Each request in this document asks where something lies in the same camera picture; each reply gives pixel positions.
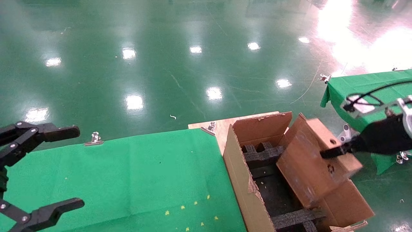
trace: metal bracket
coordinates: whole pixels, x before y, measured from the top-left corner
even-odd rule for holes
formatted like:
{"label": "metal bracket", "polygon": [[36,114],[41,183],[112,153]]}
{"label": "metal bracket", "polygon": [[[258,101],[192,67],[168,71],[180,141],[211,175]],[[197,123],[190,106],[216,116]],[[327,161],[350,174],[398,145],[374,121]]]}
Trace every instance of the metal bracket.
{"label": "metal bracket", "polygon": [[84,143],[85,146],[93,146],[103,144],[104,141],[100,140],[99,132],[95,131],[91,134],[91,142]]}
{"label": "metal bracket", "polygon": [[321,77],[318,78],[318,80],[324,81],[325,84],[328,83],[328,81],[330,81],[330,78],[332,77],[332,75],[325,75],[325,74],[320,74]]}
{"label": "metal bracket", "polygon": [[408,151],[399,152],[399,154],[396,155],[396,162],[398,164],[403,164],[404,160],[409,160],[408,156],[412,156],[412,154]]}
{"label": "metal bracket", "polygon": [[210,125],[207,128],[201,127],[200,128],[202,131],[215,136],[215,130],[216,130],[216,122],[211,122]]}

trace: table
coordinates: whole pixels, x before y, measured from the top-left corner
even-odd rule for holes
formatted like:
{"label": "table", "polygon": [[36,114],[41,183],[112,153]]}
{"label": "table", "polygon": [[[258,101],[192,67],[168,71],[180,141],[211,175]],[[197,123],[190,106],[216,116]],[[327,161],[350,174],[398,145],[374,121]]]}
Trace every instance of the table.
{"label": "table", "polygon": [[[323,99],[321,101],[321,107],[326,107],[327,102],[330,101],[333,108],[343,120],[345,120],[356,131],[362,131],[369,123],[384,119],[386,117],[385,113],[382,111],[363,118],[352,118],[344,109],[341,108],[341,104],[346,99],[346,96],[351,93],[368,92],[385,84],[405,80],[412,80],[412,70],[332,78],[326,87]],[[388,103],[397,98],[412,94],[411,90],[412,86],[409,84],[397,85],[378,91],[374,93],[374,96],[380,98],[383,102]],[[394,108],[394,110],[396,113],[400,113],[399,108]],[[395,156],[372,154],[372,159],[377,165],[377,174],[382,174],[396,162]]]}
{"label": "table", "polygon": [[[9,177],[5,199],[27,212],[84,200],[48,231],[246,232],[216,138],[200,129],[32,152]],[[12,225],[0,215],[0,231]]]}

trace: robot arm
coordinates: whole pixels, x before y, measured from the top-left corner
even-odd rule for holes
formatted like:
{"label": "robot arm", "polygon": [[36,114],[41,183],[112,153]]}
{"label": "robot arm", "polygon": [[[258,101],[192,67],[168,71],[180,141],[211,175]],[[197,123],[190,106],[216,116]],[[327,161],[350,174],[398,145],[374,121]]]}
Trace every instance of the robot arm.
{"label": "robot arm", "polygon": [[0,213],[16,222],[9,232],[33,232],[52,227],[63,213],[84,206],[81,199],[73,198],[26,213],[3,199],[9,180],[5,166],[13,166],[42,142],[54,142],[79,136],[80,130],[74,125],[57,128],[52,123],[33,125],[17,122],[0,128],[0,147],[5,146],[0,150]]}
{"label": "robot arm", "polygon": [[407,104],[412,102],[412,95],[405,99],[381,106],[366,114],[356,114],[356,117],[364,116],[379,110],[388,109],[389,106],[397,105],[402,109],[402,113],[387,114],[387,118],[373,122],[357,136],[345,142],[339,147],[321,152],[324,159],[333,158],[347,152],[371,152],[383,155],[394,155],[397,152],[412,149],[412,109]]}

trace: cardboard box lid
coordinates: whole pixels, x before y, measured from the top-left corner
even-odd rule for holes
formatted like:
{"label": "cardboard box lid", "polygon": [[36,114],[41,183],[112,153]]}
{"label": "cardboard box lid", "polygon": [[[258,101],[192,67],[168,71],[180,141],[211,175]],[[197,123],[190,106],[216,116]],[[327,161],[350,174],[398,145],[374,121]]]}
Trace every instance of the cardboard box lid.
{"label": "cardboard box lid", "polygon": [[313,207],[362,168],[352,154],[321,157],[321,150],[340,143],[318,119],[299,115],[280,144],[288,146],[277,166],[305,208]]}
{"label": "cardboard box lid", "polygon": [[346,227],[375,215],[351,180],[327,195],[319,206],[326,213],[321,222],[325,230],[329,226]]}

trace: cardboard box flap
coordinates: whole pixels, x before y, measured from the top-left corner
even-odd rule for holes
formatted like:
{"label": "cardboard box flap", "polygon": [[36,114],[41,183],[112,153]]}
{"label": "cardboard box flap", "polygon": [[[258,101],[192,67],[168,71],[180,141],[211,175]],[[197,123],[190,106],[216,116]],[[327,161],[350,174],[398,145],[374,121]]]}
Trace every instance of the cardboard box flap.
{"label": "cardboard box flap", "polygon": [[300,114],[280,142],[285,144],[287,148],[277,166],[305,208],[313,207],[362,168],[352,154],[342,157],[344,162],[321,157],[320,151],[336,146],[337,141],[318,119],[307,120]]}
{"label": "cardboard box flap", "polygon": [[256,138],[281,136],[291,120],[292,112],[241,119],[233,124],[233,130],[236,132],[238,142],[243,143]]}
{"label": "cardboard box flap", "polygon": [[273,222],[252,180],[232,125],[229,126],[223,159],[248,231],[274,232]]}
{"label": "cardboard box flap", "polygon": [[[306,123],[310,129],[316,134],[322,134],[322,137],[316,137],[318,139],[321,150],[331,149],[341,145],[341,142],[330,132],[326,126],[317,118],[307,120]],[[345,154],[338,156],[336,159],[342,164],[342,167],[348,172],[348,177],[355,174],[362,168],[362,164],[352,154]]]}
{"label": "cardboard box flap", "polygon": [[327,216],[323,221],[325,228],[346,227],[375,215],[351,180],[327,195],[319,206]]}

